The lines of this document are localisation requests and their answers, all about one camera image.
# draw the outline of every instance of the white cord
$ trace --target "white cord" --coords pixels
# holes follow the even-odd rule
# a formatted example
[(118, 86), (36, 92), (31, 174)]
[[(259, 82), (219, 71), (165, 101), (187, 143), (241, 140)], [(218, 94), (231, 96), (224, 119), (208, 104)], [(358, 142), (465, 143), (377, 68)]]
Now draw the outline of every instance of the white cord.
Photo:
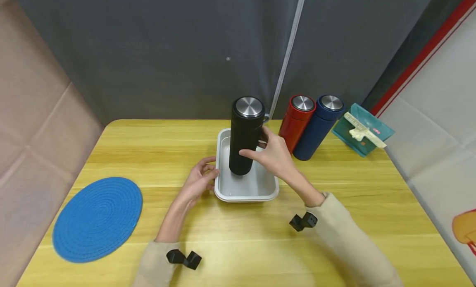
[(284, 55), (283, 66), (281, 67), (281, 73), (279, 73), (278, 84), (276, 84), (276, 90), (274, 92), (273, 103), (271, 104), (271, 109), (269, 111), (269, 119), (273, 118), (274, 111), (276, 109), (276, 104), (278, 103), (279, 94), (281, 93), (281, 87), (283, 85), (284, 76), (286, 74), (286, 69), (288, 68), (289, 58), (291, 57), (291, 51), (294, 45), (294, 39), (296, 33), (298, 32), (299, 20), (301, 18), (302, 8), (304, 6), (304, 0), (297, 0), (296, 12), (294, 14), (293, 26), (291, 27), (291, 35), (289, 35), (288, 47), (286, 48), (286, 53)]

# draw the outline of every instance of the black thermos bottle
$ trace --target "black thermos bottle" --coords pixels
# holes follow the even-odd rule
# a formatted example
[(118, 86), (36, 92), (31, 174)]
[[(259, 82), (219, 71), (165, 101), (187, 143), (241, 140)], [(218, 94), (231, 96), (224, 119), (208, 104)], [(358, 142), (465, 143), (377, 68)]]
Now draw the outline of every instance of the black thermos bottle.
[(253, 97), (242, 97), (231, 107), (230, 170), (245, 175), (251, 170), (253, 160), (239, 155), (241, 149), (256, 150), (261, 136), (265, 106)]

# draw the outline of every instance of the teal box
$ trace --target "teal box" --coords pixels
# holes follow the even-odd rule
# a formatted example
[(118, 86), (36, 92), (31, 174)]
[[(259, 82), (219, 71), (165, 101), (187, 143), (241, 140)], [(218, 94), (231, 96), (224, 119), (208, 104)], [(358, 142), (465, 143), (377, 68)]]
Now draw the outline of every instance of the teal box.
[(395, 131), (354, 103), (332, 129), (332, 133), (361, 157), (365, 157), (377, 146), (385, 147), (383, 142)]

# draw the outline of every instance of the hand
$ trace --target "hand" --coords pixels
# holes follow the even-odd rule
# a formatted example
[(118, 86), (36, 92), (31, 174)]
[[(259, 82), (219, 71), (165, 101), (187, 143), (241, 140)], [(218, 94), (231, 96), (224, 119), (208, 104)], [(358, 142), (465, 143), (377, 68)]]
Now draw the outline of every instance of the hand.
[(214, 189), (213, 181), (218, 176), (219, 171), (215, 168), (215, 165), (208, 163), (215, 162), (216, 159), (216, 156), (203, 158), (192, 168), (176, 200), (185, 202), (187, 208), (191, 208), (197, 203), (205, 190), (212, 191)]
[(274, 134), (267, 127), (263, 127), (263, 133), (265, 134), (267, 145), (260, 143), (259, 146), (263, 147), (264, 151), (255, 152), (250, 149), (242, 149), (239, 154), (257, 161), (276, 177), (286, 181), (290, 174), (297, 171), (286, 142), (283, 137)]

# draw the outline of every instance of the thermos bottle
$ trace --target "thermos bottle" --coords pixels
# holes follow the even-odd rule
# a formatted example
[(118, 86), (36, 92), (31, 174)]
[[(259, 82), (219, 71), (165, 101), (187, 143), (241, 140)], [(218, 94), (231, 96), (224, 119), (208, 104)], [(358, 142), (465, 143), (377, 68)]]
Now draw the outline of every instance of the thermos bottle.
[(316, 111), (294, 148), (294, 157), (301, 161), (309, 160), (343, 112), (344, 103), (339, 98), (321, 96), (316, 102)]
[(241, 156), (241, 149), (256, 150), (262, 133), (265, 106), (253, 97), (242, 97), (231, 108), (230, 170), (245, 175), (251, 170), (253, 160)]
[(284, 138), (290, 153), (293, 152), (314, 110), (316, 103), (309, 97), (297, 95), (289, 100), (278, 135)]

